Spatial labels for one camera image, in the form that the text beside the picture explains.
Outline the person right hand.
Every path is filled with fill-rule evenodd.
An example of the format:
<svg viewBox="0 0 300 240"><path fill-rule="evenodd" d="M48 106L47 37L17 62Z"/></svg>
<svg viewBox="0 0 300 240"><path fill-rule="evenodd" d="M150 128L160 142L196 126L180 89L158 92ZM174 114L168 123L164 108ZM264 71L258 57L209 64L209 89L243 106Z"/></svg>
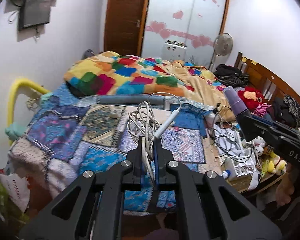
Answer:
<svg viewBox="0 0 300 240"><path fill-rule="evenodd" d="M275 197L278 206L284 206L291 201L291 195L294 193L294 185L289 178L289 174L292 169L293 166L288 164L286 167L286 173L276 189Z"/></svg>

